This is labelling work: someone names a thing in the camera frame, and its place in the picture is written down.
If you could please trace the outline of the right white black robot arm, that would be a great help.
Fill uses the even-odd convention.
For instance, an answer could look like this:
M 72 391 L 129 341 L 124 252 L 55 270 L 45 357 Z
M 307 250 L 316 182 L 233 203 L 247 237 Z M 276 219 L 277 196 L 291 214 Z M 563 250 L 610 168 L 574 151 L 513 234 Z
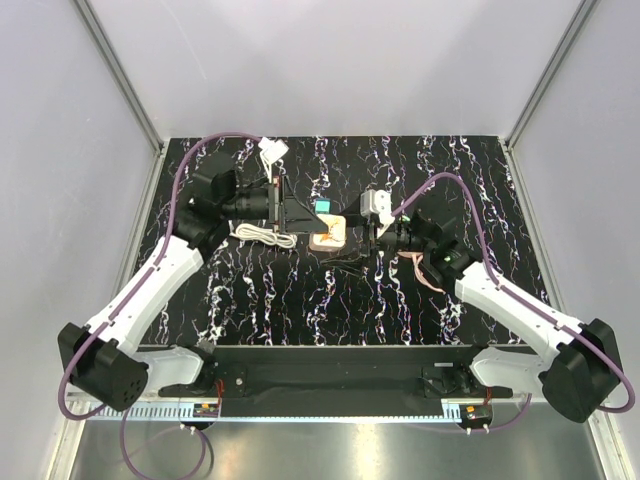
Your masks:
M 423 285 L 484 312 L 531 348 L 529 354 L 473 348 L 454 371 L 455 385 L 446 384 L 447 394 L 472 397 L 496 387 L 539 394 L 564 418 L 584 423 L 628 383 L 607 323 L 585 323 L 529 295 L 460 241 L 450 222 L 438 223 L 421 210 L 403 219 L 381 190 L 366 191 L 339 215 L 347 228 L 362 228 L 363 240 L 355 258 L 333 260 L 336 268 L 358 272 L 382 251 L 407 256 Z

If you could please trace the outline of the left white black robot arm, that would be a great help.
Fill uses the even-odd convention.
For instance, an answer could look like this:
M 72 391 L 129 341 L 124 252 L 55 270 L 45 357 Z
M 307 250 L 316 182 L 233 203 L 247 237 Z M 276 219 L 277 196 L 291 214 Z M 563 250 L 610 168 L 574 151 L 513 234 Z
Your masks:
M 233 220 L 263 220 L 276 234 L 320 234 L 328 227 L 295 196 L 286 176 L 241 185 L 232 157 L 206 156 L 191 173 L 170 213 L 166 234 L 123 289 L 83 326 L 69 323 L 57 341 L 64 367 L 58 406 L 73 385 L 122 412 L 143 394 L 182 385 L 196 396 L 215 386 L 200 347 L 140 351 L 151 323 L 181 286 L 231 233 Z

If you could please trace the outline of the beige cube adapter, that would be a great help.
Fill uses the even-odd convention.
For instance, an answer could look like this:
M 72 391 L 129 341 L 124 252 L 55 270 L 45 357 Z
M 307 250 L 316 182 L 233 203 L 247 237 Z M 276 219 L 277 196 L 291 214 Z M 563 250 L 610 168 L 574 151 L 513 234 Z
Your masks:
M 319 214 L 327 225 L 326 233 L 314 233 L 310 236 L 309 248 L 317 252 L 337 252 L 346 245 L 346 218 L 340 215 Z

